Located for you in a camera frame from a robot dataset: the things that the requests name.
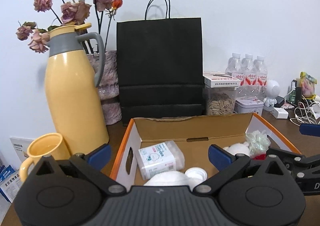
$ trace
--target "white plush toy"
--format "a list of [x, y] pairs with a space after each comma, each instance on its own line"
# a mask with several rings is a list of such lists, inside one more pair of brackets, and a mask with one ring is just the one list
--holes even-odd
[[243, 153], [247, 156], [250, 156], [249, 143], [247, 141], [244, 142], [243, 144], [236, 143], [229, 147], [224, 147], [223, 149], [233, 155], [236, 155], [238, 153]]

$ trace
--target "yellow mug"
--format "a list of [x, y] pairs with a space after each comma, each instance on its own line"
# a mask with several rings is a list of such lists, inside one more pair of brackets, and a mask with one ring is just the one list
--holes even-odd
[[20, 179], [24, 182], [31, 164], [36, 164], [42, 156], [50, 154], [55, 160], [70, 158], [67, 145], [59, 133], [49, 133], [35, 139], [27, 149], [28, 158], [20, 166]]

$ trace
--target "blue gripper pad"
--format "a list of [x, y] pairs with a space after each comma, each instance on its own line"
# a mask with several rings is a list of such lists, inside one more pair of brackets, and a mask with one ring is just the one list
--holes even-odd
[[320, 125], [316, 124], [301, 124], [299, 131], [303, 135], [320, 136]]
[[100, 171], [111, 159], [111, 147], [104, 144], [87, 155], [87, 163]]
[[215, 144], [210, 145], [208, 157], [210, 163], [212, 163], [219, 171], [225, 169], [228, 165], [236, 160], [234, 155], [229, 154], [227, 151]]

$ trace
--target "yellow thermos jug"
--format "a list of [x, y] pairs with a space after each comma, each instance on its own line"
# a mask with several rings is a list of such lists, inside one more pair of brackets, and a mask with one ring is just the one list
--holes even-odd
[[[54, 126], [63, 135], [70, 154], [88, 154], [109, 142], [97, 89], [105, 63], [104, 44], [98, 33], [77, 33], [89, 27], [87, 23], [56, 28], [50, 31], [48, 43], [45, 93]], [[89, 39], [98, 44], [97, 73], [81, 45]]]

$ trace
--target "stone vase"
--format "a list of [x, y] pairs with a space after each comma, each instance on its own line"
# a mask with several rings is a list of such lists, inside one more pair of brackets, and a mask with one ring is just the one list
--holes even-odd
[[[112, 125], [121, 120], [121, 109], [118, 100], [117, 51], [106, 51], [105, 55], [106, 61], [98, 91], [106, 125]], [[99, 55], [97, 53], [87, 54], [87, 57], [94, 71], [97, 72]]]

